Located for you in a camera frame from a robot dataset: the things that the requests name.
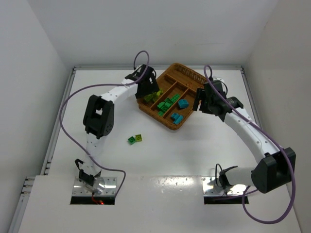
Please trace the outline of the teal frog picture lego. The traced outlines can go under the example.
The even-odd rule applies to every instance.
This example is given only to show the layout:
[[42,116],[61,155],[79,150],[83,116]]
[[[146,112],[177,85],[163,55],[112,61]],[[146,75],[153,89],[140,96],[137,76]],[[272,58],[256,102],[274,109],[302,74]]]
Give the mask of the teal frog picture lego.
[[188,108],[188,106],[189,106],[189,103],[188,103],[188,101],[187,101],[186,99],[180,99],[180,100],[178,101],[178,107],[179,107],[180,109]]

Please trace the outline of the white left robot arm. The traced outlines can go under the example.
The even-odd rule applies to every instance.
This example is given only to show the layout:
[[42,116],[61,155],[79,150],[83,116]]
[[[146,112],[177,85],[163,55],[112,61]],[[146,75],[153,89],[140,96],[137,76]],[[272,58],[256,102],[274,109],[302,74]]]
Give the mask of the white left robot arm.
[[129,97],[137,99],[159,90],[156,71],[147,65],[138,66],[127,75],[120,84],[101,95],[92,95],[88,99],[83,125],[86,132],[86,158],[79,169],[79,179],[93,193],[99,193],[102,187],[101,171],[97,157],[104,149],[107,136],[114,126],[116,105]]

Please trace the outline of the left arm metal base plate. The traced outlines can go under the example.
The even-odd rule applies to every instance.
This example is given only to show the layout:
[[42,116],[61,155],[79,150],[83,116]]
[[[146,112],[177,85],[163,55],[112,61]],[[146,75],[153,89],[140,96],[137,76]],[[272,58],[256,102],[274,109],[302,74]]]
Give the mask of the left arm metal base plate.
[[72,196],[73,197],[115,197],[117,191],[117,177],[97,177],[93,186],[86,184],[79,178],[75,178]]

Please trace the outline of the small teal square lego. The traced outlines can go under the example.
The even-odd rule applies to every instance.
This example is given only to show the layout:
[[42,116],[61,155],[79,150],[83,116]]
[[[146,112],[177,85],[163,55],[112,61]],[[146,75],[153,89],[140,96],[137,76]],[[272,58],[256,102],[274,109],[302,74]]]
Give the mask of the small teal square lego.
[[179,118],[179,114],[178,113],[173,113],[172,115],[171,115],[171,119],[172,120],[177,120]]

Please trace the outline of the small green lego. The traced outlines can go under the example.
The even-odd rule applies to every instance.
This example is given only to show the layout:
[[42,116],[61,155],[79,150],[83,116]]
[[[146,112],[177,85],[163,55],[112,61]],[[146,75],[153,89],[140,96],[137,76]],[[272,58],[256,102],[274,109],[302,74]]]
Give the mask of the small green lego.
[[132,137],[130,137],[130,138],[128,138],[128,143],[130,144],[130,145],[132,145],[132,144],[134,144],[136,142],[136,139],[132,136]]

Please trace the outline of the teal 2x4 lego brick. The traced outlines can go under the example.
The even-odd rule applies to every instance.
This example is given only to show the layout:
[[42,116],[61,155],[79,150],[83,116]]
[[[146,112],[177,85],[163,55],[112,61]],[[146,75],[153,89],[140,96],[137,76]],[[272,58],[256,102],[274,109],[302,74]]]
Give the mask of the teal 2x4 lego brick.
[[173,122],[174,125],[178,125],[183,120],[183,116],[179,115],[178,118]]

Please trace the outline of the green square lego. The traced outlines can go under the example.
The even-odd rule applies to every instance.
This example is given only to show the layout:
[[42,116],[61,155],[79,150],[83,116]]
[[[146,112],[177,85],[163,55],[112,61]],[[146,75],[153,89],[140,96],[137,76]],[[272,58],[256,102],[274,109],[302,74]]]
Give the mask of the green square lego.
[[165,114],[165,112],[163,112],[163,111],[159,111],[159,112],[158,112],[158,115],[159,115],[160,117],[163,117],[164,114]]
[[157,105],[157,108],[162,109],[164,105],[165,105],[165,102],[160,102],[160,103]]

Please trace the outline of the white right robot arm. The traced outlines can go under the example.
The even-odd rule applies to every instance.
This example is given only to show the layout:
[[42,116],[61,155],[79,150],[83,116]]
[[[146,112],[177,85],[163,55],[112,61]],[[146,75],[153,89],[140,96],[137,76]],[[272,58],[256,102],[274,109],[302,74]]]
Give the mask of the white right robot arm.
[[222,170],[218,180],[223,189],[244,184],[268,193],[292,181],[295,152],[276,146],[262,133],[243,104],[236,97],[227,98],[220,80],[210,78],[197,89],[193,110],[219,117],[240,137],[257,162],[254,168],[232,166]]

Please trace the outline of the green 2x4 plate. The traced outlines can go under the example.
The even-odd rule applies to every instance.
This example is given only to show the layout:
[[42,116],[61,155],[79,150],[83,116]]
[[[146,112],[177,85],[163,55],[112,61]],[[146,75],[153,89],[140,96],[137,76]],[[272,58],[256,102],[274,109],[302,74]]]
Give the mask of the green 2x4 plate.
[[175,94],[175,95],[171,98],[171,100],[172,100],[173,103],[175,103],[176,101],[178,101],[179,98],[180,98],[180,95],[179,95],[179,94]]

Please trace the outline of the small lime lego top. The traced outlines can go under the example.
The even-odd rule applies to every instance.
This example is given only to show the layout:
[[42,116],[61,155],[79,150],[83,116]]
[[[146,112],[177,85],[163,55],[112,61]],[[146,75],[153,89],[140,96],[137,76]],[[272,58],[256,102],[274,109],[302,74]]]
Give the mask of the small lime lego top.
[[163,94],[163,90],[160,89],[159,91],[156,92],[156,96],[159,97]]

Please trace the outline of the lime green 2x4 lego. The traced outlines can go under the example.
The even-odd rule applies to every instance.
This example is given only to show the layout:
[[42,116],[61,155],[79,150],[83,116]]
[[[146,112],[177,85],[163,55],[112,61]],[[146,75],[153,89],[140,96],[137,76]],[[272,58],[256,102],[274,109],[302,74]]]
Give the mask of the lime green 2x4 lego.
[[151,101],[154,101],[155,94],[149,94],[143,97],[144,102],[149,103]]

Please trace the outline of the lime square lego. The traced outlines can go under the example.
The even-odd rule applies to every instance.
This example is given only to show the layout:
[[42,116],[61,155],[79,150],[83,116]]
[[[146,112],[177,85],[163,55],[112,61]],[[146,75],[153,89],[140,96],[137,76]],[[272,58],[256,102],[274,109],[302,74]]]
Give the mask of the lime square lego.
[[141,141],[142,141],[142,135],[141,135],[141,134],[136,134],[136,135],[135,135],[135,140],[136,140],[137,142],[141,142]]

